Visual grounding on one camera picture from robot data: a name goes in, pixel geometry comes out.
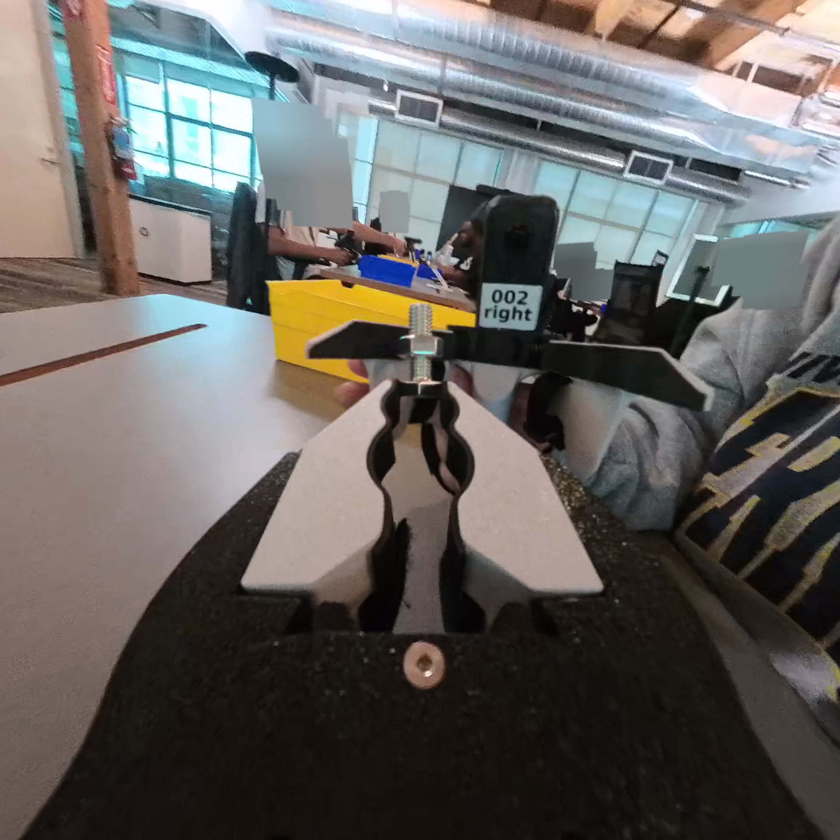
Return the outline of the white recycling bin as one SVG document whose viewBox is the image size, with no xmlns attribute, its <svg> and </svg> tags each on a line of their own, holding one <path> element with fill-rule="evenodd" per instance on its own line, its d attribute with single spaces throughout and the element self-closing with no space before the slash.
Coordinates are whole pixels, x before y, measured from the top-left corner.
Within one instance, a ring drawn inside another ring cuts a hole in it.
<svg viewBox="0 0 840 840">
<path fill-rule="evenodd" d="M 213 279 L 212 215 L 146 196 L 129 196 L 139 274 L 182 286 Z"/>
</svg>

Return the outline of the white air vent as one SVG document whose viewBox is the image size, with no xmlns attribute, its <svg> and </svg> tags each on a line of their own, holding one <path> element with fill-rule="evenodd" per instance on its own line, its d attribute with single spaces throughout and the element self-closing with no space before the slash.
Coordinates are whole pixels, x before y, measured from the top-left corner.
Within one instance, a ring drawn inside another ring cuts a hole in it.
<svg viewBox="0 0 840 840">
<path fill-rule="evenodd" d="M 444 101 L 413 91 L 399 90 L 395 96 L 394 118 L 398 122 L 423 126 L 439 126 Z"/>
<path fill-rule="evenodd" d="M 669 158 L 632 150 L 626 158 L 623 177 L 629 181 L 662 185 L 667 183 L 674 165 Z"/>
</svg>

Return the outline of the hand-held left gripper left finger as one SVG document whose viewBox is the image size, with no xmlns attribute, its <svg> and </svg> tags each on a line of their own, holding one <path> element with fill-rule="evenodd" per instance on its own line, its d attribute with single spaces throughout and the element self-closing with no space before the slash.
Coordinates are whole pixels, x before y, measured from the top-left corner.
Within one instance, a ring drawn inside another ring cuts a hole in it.
<svg viewBox="0 0 840 840">
<path fill-rule="evenodd" d="M 245 593 L 401 604 L 406 562 L 388 549 L 396 522 L 383 487 L 400 408 L 399 384 L 384 381 L 304 445 L 241 579 Z"/>
</svg>

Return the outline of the black computer monitor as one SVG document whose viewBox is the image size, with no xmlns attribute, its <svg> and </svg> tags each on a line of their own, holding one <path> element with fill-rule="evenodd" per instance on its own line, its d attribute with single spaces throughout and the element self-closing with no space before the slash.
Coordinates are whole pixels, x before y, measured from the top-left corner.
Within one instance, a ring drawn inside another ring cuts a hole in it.
<svg viewBox="0 0 840 840">
<path fill-rule="evenodd" d="M 478 184 L 474 188 L 450 185 L 438 232 L 437 249 L 444 247 L 456 236 L 464 222 L 476 217 L 485 202 L 504 193 L 508 193 L 508 190 L 485 184 Z"/>
</svg>

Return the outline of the steel hex bolt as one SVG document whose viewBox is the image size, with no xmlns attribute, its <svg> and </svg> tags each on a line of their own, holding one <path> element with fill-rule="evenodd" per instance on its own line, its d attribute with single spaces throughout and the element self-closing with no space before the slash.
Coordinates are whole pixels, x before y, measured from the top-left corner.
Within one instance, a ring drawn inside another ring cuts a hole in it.
<svg viewBox="0 0 840 840">
<path fill-rule="evenodd" d="M 408 333 L 429 334 L 433 330 L 433 310 L 430 304 L 419 302 L 409 308 Z M 401 379 L 399 391 L 402 396 L 437 397 L 445 381 L 445 359 L 442 358 L 400 358 L 407 362 L 407 378 Z"/>
</svg>

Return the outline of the wooden office desk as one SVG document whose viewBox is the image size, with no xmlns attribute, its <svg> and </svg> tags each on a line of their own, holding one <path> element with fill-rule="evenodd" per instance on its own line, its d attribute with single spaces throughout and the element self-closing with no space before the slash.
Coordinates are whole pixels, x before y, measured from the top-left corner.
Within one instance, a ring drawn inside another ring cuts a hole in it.
<svg viewBox="0 0 840 840">
<path fill-rule="evenodd" d="M 344 268 L 321 266 L 319 268 L 319 274 L 325 279 L 338 280 L 346 287 L 361 286 L 373 290 L 391 292 L 416 301 L 435 303 L 462 312 L 474 313 L 476 311 L 476 304 L 468 299 L 462 290 L 454 287 L 441 287 L 430 280 L 416 279 L 412 281 L 410 286 L 402 287 L 387 281 L 363 277 L 356 270 L 356 266 Z"/>
</svg>

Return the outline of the white board on stand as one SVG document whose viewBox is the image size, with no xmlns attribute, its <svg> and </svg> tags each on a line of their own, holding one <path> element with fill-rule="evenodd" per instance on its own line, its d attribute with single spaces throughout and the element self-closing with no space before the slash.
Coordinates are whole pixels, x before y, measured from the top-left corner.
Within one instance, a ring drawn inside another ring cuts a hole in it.
<svg viewBox="0 0 840 840">
<path fill-rule="evenodd" d="M 709 234 L 695 234 L 691 245 L 679 263 L 665 296 L 669 300 L 698 302 L 719 307 L 729 289 L 714 280 L 720 238 Z"/>
</svg>

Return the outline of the wooden column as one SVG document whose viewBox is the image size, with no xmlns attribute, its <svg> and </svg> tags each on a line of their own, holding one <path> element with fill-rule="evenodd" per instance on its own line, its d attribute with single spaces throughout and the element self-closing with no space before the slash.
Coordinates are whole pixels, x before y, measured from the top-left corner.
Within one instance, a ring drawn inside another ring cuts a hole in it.
<svg viewBox="0 0 840 840">
<path fill-rule="evenodd" d="M 103 289 L 141 292 L 130 209 L 128 166 L 117 162 L 114 134 L 125 128 L 104 1 L 59 3 L 77 102 L 88 196 Z"/>
</svg>

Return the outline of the blue plastic bin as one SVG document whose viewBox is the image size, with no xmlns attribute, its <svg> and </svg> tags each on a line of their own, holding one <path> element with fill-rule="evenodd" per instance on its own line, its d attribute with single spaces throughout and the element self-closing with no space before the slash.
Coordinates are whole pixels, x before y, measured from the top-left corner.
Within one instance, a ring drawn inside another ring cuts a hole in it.
<svg viewBox="0 0 840 840">
<path fill-rule="evenodd" d="M 409 288 L 421 265 L 392 255 L 363 255 L 357 265 L 360 277 L 390 286 Z"/>
</svg>

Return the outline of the black office chair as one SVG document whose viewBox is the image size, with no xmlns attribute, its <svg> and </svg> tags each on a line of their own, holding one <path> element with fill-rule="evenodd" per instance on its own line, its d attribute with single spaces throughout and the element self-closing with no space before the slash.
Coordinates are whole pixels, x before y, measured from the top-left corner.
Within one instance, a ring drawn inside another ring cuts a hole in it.
<svg viewBox="0 0 840 840">
<path fill-rule="evenodd" d="M 234 190 L 227 230 L 226 305 L 270 315 L 268 281 L 280 279 L 269 252 L 266 212 L 258 209 L 257 193 L 244 182 Z"/>
</svg>

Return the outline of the large yellow plastic bin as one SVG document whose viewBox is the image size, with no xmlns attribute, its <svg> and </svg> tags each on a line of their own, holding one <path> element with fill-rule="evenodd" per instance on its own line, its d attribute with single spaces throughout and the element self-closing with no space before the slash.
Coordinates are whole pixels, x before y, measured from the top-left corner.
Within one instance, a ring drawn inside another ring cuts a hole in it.
<svg viewBox="0 0 840 840">
<path fill-rule="evenodd" d="M 351 372 L 346 361 L 309 360 L 307 342 L 353 320 L 407 326 L 411 304 L 420 302 L 391 292 L 346 287 L 331 279 L 274 280 L 267 286 L 276 358 L 350 382 L 361 378 Z M 435 329 L 476 323 L 475 313 L 431 305 Z"/>
</svg>

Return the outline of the black lamp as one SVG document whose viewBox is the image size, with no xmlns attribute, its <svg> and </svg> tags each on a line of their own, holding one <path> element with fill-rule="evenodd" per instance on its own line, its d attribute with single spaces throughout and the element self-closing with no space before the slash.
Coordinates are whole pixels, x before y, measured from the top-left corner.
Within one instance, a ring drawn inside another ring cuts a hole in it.
<svg viewBox="0 0 840 840">
<path fill-rule="evenodd" d="M 264 52 L 250 50 L 245 52 L 245 60 L 249 67 L 265 76 L 268 80 L 268 99 L 277 100 L 277 83 L 296 86 L 300 80 L 300 72 L 285 60 Z"/>
</svg>

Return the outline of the person's right forearm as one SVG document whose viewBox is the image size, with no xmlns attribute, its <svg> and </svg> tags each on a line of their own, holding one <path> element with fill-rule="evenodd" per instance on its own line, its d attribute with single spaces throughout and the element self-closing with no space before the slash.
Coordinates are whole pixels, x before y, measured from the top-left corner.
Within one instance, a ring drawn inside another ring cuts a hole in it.
<svg viewBox="0 0 840 840">
<path fill-rule="evenodd" d="M 616 415 L 598 465 L 582 464 L 571 432 L 552 456 L 629 529 L 671 530 L 723 435 L 801 343 L 799 309 L 745 310 L 737 303 L 704 319 L 679 360 L 710 387 L 709 411 L 638 397 Z"/>
</svg>

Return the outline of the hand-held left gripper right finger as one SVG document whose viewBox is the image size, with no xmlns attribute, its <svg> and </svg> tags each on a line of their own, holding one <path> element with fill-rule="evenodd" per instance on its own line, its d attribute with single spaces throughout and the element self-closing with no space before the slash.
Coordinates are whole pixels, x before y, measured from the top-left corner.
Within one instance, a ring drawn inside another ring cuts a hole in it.
<svg viewBox="0 0 840 840">
<path fill-rule="evenodd" d="M 538 453 L 456 384 L 439 401 L 439 478 L 452 494 L 439 566 L 444 615 L 604 592 Z"/>
</svg>

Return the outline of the person's right hand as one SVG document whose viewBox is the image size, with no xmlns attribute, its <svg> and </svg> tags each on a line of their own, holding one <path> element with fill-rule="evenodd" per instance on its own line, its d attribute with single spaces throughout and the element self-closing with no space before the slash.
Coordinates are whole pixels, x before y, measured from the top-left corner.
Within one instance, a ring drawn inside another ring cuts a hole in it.
<svg viewBox="0 0 840 840">
<path fill-rule="evenodd" d="M 383 379 L 395 377 L 406 367 L 402 362 L 375 360 L 374 373 L 371 374 L 362 360 L 350 360 L 348 365 L 360 381 L 345 381 L 337 386 L 335 397 L 342 408 L 351 407 L 366 396 L 372 387 L 377 386 Z M 508 374 L 512 375 L 516 387 L 508 394 L 502 395 L 500 401 L 492 402 L 490 387 L 496 380 L 503 379 Z M 532 377 L 523 379 L 523 375 L 517 371 L 508 371 L 493 365 L 447 362 L 444 378 L 447 382 L 456 383 L 462 391 L 472 396 L 500 420 L 506 421 L 514 431 L 524 434 Z"/>
</svg>

